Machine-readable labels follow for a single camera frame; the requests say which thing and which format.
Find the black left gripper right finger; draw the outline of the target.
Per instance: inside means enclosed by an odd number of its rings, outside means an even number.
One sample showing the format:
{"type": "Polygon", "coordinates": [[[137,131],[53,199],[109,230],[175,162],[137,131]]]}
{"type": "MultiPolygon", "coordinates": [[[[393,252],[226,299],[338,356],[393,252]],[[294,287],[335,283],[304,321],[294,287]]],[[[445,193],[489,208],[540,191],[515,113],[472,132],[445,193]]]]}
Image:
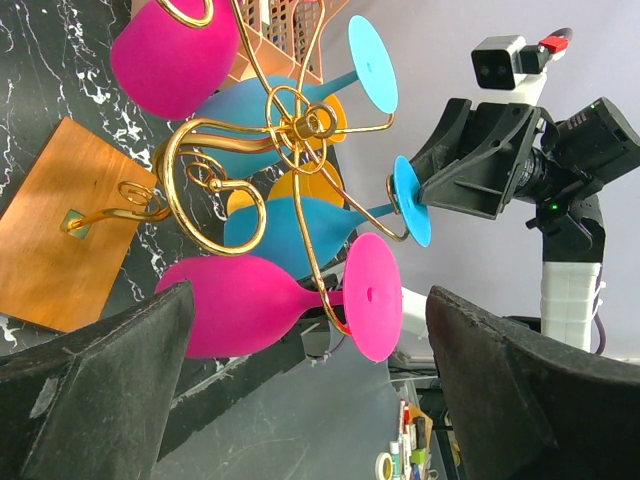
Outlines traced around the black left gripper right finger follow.
{"type": "Polygon", "coordinates": [[[636,479],[639,368],[434,286],[426,325],[471,479],[636,479]]]}

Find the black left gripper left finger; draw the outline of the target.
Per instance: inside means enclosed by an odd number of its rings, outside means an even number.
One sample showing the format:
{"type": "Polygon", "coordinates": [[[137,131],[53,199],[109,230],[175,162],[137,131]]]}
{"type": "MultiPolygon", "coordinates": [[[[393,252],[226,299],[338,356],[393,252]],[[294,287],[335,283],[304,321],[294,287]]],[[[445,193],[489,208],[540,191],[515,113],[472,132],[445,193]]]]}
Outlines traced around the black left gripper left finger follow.
{"type": "Polygon", "coordinates": [[[147,479],[194,321],[178,283],[1,359],[4,479],[147,479]]]}

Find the blue wine glass front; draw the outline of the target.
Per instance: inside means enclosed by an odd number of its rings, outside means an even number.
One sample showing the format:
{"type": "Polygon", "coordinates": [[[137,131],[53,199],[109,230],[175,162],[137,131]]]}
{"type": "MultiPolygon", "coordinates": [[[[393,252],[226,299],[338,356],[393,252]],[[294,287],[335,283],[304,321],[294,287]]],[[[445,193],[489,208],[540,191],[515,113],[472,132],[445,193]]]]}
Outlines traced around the blue wine glass front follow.
{"type": "MultiPolygon", "coordinates": [[[[415,242],[426,247],[432,238],[432,227],[426,206],[417,202],[420,189],[418,177],[403,156],[396,158],[393,166],[392,185],[400,215],[415,242]]],[[[313,197],[301,198],[307,230],[312,240],[319,268],[329,264],[344,246],[351,233],[365,223],[365,216],[355,210],[345,210],[313,197]]],[[[294,199],[283,197],[266,202],[267,223],[259,244],[250,251],[264,258],[294,279],[311,274],[294,199]]],[[[232,213],[224,225],[223,242],[227,247],[245,244],[256,230],[257,209],[248,206],[232,213]]]]}

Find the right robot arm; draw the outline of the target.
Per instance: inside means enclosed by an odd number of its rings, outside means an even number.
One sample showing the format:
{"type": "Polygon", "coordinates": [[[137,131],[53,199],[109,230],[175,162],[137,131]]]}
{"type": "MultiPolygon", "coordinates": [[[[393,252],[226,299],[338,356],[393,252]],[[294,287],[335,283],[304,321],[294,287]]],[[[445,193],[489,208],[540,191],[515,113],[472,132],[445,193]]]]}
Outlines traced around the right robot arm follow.
{"type": "Polygon", "coordinates": [[[590,350],[606,242],[598,194],[639,166],[621,110],[599,97],[555,121],[525,103],[451,98],[410,164],[428,207],[494,220],[513,200],[534,205],[525,225],[543,238],[541,332],[590,350]]]}

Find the yellow wine glass back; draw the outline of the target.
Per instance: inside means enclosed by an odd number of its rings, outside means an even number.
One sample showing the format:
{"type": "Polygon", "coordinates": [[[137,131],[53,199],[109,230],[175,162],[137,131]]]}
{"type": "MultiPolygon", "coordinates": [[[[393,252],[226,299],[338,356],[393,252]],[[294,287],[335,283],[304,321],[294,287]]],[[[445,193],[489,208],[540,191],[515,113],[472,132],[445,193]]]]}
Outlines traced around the yellow wine glass back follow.
{"type": "MultiPolygon", "coordinates": [[[[336,168],[326,161],[323,167],[332,180],[334,180],[340,188],[343,188],[341,177],[336,168]]],[[[300,192],[304,197],[313,197],[324,200],[339,208],[344,207],[345,200],[333,189],[322,173],[318,172],[313,175],[300,175],[300,192]]],[[[291,197],[293,193],[293,172],[288,171],[280,177],[272,186],[267,199],[279,199],[283,197],[291,197]]],[[[231,215],[236,210],[246,208],[253,205],[251,196],[242,190],[235,190],[227,200],[227,214],[231,215]]]]}

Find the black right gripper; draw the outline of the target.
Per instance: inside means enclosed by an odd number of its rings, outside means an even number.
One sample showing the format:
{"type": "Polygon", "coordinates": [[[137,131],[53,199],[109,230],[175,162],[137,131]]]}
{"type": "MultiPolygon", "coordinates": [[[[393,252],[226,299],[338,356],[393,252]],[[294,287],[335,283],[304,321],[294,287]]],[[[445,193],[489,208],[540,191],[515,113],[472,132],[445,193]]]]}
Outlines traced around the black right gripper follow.
{"type": "Polygon", "coordinates": [[[470,99],[449,99],[433,133],[410,160],[420,180],[417,199],[426,206],[496,219],[551,117],[543,107],[483,102],[474,114],[482,142],[469,155],[454,159],[471,105],[470,99]]]}

